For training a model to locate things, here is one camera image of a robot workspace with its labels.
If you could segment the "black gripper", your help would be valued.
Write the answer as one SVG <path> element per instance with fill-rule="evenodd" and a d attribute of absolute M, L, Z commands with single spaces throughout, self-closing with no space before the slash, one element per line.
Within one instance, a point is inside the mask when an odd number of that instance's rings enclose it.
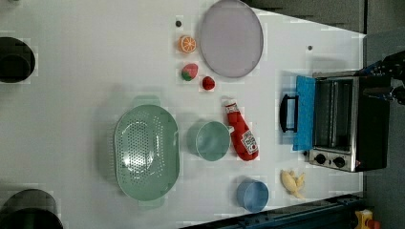
<path fill-rule="evenodd" d="M 371 79 L 396 79 L 404 82 L 405 78 L 405 52 L 397 52 L 386 56 L 372 65 L 357 72 L 358 76 L 366 76 Z M 400 105 L 405 104 L 404 85 L 392 87 L 372 87 L 365 89 L 363 94 L 368 97 L 383 99 L 386 101 L 396 101 Z"/>

